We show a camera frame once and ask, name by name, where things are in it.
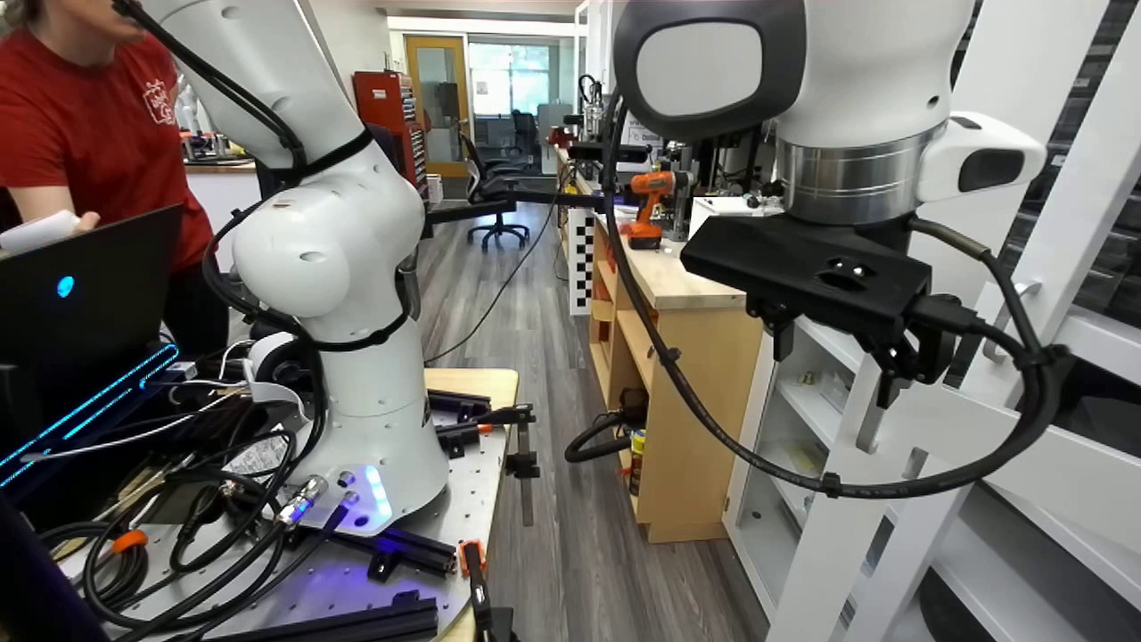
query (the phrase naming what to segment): ceiling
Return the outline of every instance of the ceiling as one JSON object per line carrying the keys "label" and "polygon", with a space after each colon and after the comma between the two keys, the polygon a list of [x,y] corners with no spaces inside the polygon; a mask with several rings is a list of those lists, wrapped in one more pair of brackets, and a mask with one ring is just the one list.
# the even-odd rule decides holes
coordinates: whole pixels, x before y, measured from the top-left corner
{"label": "ceiling", "polygon": [[373,0],[392,15],[449,15],[449,20],[569,20],[580,0]]}

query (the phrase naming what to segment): office chair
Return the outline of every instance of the office chair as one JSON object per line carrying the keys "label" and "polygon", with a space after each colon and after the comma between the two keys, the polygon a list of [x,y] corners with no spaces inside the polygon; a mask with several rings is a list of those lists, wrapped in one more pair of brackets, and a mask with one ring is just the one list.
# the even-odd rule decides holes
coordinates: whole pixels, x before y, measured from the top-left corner
{"label": "office chair", "polygon": [[[468,205],[489,205],[489,201],[495,201],[489,194],[502,197],[525,178],[525,176],[512,176],[521,169],[512,169],[506,161],[481,161],[478,148],[468,135],[461,135],[461,142],[462,142],[462,161],[468,161],[468,176],[469,176]],[[483,235],[481,250],[489,254],[490,238],[495,238],[495,248],[502,248],[502,235],[512,235],[512,238],[521,238],[521,248],[528,248],[530,228],[511,224],[511,220],[502,220],[502,213],[506,210],[495,210],[490,224],[468,228],[468,244],[473,244],[473,235]]]}

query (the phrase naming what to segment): wooden floor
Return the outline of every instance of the wooden floor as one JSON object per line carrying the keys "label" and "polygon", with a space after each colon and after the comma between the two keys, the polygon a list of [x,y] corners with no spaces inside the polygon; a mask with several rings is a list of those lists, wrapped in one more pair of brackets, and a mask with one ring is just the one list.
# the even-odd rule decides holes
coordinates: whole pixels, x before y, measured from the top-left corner
{"label": "wooden floor", "polygon": [[[521,220],[537,235],[546,210]],[[468,224],[421,250],[423,355],[454,346],[481,317],[521,258],[462,244]],[[517,486],[502,481],[490,539],[490,601],[517,612],[521,642],[759,642],[767,622],[727,544],[646,545],[616,481],[616,464],[564,464],[564,448],[597,415],[583,324],[568,316],[568,279],[547,224],[489,324],[449,369],[521,373],[533,405],[541,480],[533,528],[521,526]]]}

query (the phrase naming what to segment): laptop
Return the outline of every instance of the laptop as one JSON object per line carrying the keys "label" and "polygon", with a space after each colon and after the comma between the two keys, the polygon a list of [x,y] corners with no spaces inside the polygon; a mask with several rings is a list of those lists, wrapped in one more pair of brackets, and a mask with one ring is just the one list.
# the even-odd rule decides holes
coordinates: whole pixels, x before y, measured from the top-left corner
{"label": "laptop", "polygon": [[0,488],[165,373],[160,344],[181,209],[0,262]]}

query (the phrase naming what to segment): red shirt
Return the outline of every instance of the red shirt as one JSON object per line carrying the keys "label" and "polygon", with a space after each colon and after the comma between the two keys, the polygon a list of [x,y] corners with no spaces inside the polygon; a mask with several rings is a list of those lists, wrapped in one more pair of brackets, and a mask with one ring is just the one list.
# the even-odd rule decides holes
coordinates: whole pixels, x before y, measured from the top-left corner
{"label": "red shirt", "polygon": [[209,248],[209,219],[188,194],[173,121],[173,58],[149,36],[112,63],[77,69],[34,36],[0,42],[0,191],[67,185],[76,213],[104,220],[186,209],[173,272]]}

